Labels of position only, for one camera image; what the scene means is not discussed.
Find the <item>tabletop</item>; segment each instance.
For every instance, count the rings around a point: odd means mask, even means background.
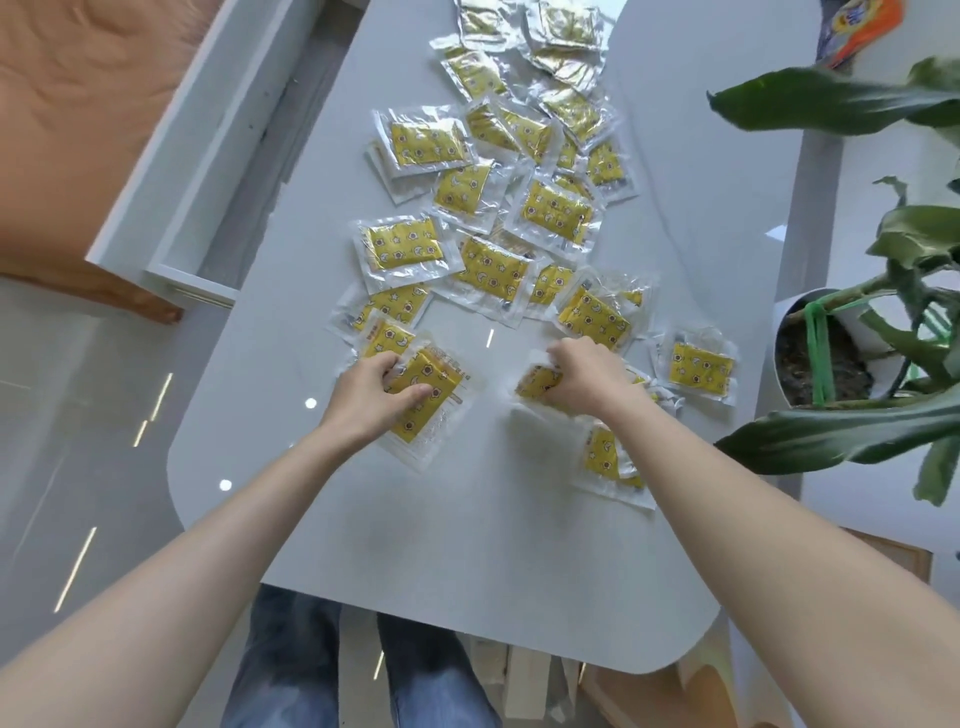
[[[715,325],[738,346],[735,407],[687,398],[713,441],[752,419],[800,151],[747,134],[707,92],[812,62],[814,2],[630,0],[605,83],[626,118],[641,195],[611,206],[591,260],[660,272],[657,323]],[[348,349],[324,322],[359,277],[348,222],[395,208],[363,157],[371,109],[459,103],[428,41],[452,0],[373,0],[268,226],[168,460],[189,526],[313,427]],[[370,447],[322,490],[269,583],[594,665],[648,672],[680,658],[718,605],[662,513],[567,485],[567,463],[511,414],[507,384],[555,337],[446,301],[423,318],[488,382],[425,473]],[[641,346],[627,353],[649,369]],[[305,405],[316,400],[320,406]]]

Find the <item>white floor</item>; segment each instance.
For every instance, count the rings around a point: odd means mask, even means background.
[[[166,453],[227,316],[164,327],[0,279],[0,664],[181,533]],[[373,615],[341,629],[341,725],[391,725]],[[241,620],[183,726],[218,724],[245,637]],[[575,725],[606,725],[579,702]]]

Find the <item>plant pot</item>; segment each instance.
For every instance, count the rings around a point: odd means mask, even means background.
[[[770,333],[770,340],[767,345],[766,360],[763,365],[763,379],[765,382],[765,407],[768,411],[779,409],[790,409],[790,402],[783,392],[780,384],[781,377],[779,364],[777,360],[777,337],[780,334],[780,328],[783,325],[783,319],[791,312],[799,301],[816,301],[830,293],[836,293],[835,288],[817,288],[807,291],[800,296],[785,299],[774,305],[773,328]],[[867,364],[867,371],[874,378],[874,386],[871,391],[871,398],[879,397],[885,393],[890,385],[897,378],[900,366],[903,364],[903,357],[899,354],[887,356],[884,358],[873,358],[880,354],[890,351],[890,347],[881,339],[876,332],[860,323],[859,316],[868,306],[864,303],[862,306],[848,308],[839,311],[836,314],[830,314],[843,328],[850,334],[851,339],[863,355]]]

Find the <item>plant leaf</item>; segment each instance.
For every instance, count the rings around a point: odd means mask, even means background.
[[[743,425],[716,447],[754,473],[785,475],[845,460],[879,462],[952,435],[960,435],[960,384],[889,409],[774,412]]]
[[[881,177],[879,180],[874,180],[874,184],[889,184],[894,188],[894,192],[897,193],[897,207],[906,207],[906,182],[901,180],[899,177],[887,175],[886,177]]]
[[[960,124],[960,88],[946,83],[951,64],[921,61],[912,85],[869,83],[815,66],[784,68],[708,94],[708,100],[711,109],[747,132],[819,129],[853,136],[901,119],[951,127]]]
[[[913,497],[927,500],[938,508],[947,499],[950,482],[957,470],[960,458],[960,437],[945,437],[930,446],[924,463],[920,466],[917,484],[913,487]]]
[[[913,268],[920,260],[947,256],[957,249],[960,207],[907,205],[883,216],[867,255],[888,257],[904,268]]]
[[[932,341],[924,341],[912,331],[890,326],[887,320],[872,308],[867,308],[860,314],[859,319],[862,324],[873,329],[883,341],[924,369],[934,381],[942,384],[951,382],[951,377],[944,367],[947,347]]]

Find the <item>soil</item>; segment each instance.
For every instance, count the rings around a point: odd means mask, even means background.
[[[797,301],[790,313],[799,311],[806,301]],[[850,334],[833,316],[827,316],[830,360],[837,400],[867,400],[874,388],[874,377]],[[806,323],[782,327],[777,334],[777,372],[780,386],[791,407],[813,404],[813,377],[806,349]]]

